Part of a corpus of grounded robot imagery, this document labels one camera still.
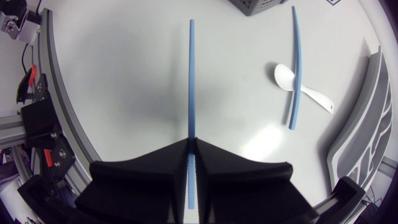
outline blue tube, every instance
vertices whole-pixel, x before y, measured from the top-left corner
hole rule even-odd
[[[188,79],[188,208],[195,208],[195,39],[193,19],[189,30]]]
[[[301,45],[299,23],[297,22],[296,8],[292,7],[294,21],[294,44],[296,53],[296,69],[294,78],[293,108],[290,115],[289,129],[294,130],[296,126],[297,113],[299,112],[300,93],[301,93]]]

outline white table surface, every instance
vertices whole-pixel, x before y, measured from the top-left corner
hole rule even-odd
[[[302,84],[329,114],[292,94],[273,68],[294,67],[295,5]],[[104,161],[132,159],[187,137],[189,20],[195,20],[197,137],[239,156],[293,165],[311,205],[330,193],[326,155],[358,97],[379,41],[357,0],[290,0],[246,17],[227,0],[64,1],[51,8],[58,62],[73,108]],[[185,223],[198,223],[185,210]]]

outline spoon handle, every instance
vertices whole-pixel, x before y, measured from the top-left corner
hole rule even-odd
[[[335,110],[335,104],[325,95],[315,90],[311,90],[305,86],[301,86],[301,91],[315,100],[319,105],[323,106],[329,113],[333,113]]]

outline screw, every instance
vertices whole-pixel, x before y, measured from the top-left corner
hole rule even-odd
[[[56,139],[57,138],[57,133],[55,133],[55,132],[51,133],[50,137]]]
[[[64,158],[67,157],[67,154],[65,153],[65,151],[64,151],[63,149],[60,149],[60,157],[61,157],[62,159],[64,159]]]
[[[59,167],[61,166],[61,164],[59,163],[59,161],[55,161],[55,162],[54,162],[54,166],[55,166],[56,168],[59,168]]]

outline white spoon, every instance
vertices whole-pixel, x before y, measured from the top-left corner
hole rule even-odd
[[[279,64],[275,68],[274,76],[276,83],[281,87],[281,89],[293,91],[295,75],[290,68],[286,65]],[[303,85],[301,85],[301,91],[319,103],[319,105],[323,106],[329,113],[333,113],[335,104],[328,97]]]

